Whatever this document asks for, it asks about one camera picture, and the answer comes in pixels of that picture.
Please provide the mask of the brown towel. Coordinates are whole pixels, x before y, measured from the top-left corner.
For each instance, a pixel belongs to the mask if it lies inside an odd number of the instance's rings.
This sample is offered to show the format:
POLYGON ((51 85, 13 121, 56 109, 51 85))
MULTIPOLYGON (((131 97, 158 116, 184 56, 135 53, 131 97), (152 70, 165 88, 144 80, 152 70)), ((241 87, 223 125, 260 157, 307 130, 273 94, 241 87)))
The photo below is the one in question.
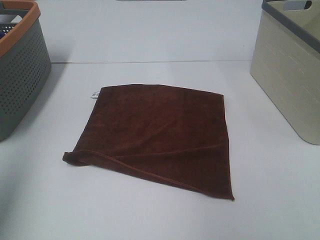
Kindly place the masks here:
POLYGON ((157 84, 101 88, 63 161, 233 200, 224 96, 157 84))

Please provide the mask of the beige bin grey rim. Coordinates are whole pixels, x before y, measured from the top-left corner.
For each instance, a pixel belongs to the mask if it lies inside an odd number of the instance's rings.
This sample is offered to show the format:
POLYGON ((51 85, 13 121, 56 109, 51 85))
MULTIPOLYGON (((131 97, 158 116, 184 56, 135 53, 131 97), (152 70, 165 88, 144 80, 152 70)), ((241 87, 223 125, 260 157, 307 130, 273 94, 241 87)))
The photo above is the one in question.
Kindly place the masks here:
POLYGON ((320 2, 264 0, 250 74, 304 141, 320 143, 320 2))

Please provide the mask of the grey perforated basket orange rim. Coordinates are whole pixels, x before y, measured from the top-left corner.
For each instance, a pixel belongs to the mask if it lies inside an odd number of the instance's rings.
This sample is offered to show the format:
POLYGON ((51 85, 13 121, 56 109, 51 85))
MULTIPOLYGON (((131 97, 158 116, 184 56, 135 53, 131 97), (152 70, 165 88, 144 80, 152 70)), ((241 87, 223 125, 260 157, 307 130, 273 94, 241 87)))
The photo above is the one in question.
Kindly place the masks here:
POLYGON ((0 139, 7 139, 40 94, 52 69, 33 0, 2 0, 0 14, 19 22, 0 24, 0 139))

